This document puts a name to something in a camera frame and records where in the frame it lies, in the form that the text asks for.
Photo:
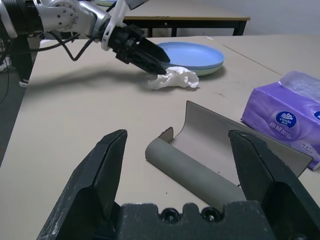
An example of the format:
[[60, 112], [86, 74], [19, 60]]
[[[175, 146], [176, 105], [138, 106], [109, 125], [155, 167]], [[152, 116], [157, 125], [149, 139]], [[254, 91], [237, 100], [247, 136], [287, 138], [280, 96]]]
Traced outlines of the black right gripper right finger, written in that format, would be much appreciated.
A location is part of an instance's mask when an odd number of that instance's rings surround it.
[[228, 132], [241, 189], [260, 203], [278, 240], [318, 240], [320, 208], [293, 173], [251, 133]]

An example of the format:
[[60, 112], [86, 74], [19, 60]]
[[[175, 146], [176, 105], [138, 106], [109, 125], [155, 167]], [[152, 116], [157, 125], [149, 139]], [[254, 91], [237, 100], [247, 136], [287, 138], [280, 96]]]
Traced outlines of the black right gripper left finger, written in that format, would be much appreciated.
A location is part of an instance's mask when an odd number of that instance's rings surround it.
[[113, 240], [128, 132], [105, 135], [72, 172], [37, 239]]

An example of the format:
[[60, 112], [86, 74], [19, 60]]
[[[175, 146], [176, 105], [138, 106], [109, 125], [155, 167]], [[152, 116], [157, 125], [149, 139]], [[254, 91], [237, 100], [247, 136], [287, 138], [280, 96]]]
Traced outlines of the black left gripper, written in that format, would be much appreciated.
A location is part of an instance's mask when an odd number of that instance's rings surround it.
[[[134, 24], [116, 26], [109, 38], [109, 47], [118, 60], [131, 63], [153, 75], [164, 75], [166, 69], [160, 62], [169, 63], [171, 60], [160, 46], [145, 38], [144, 33]], [[138, 48], [147, 54], [137, 53]]]

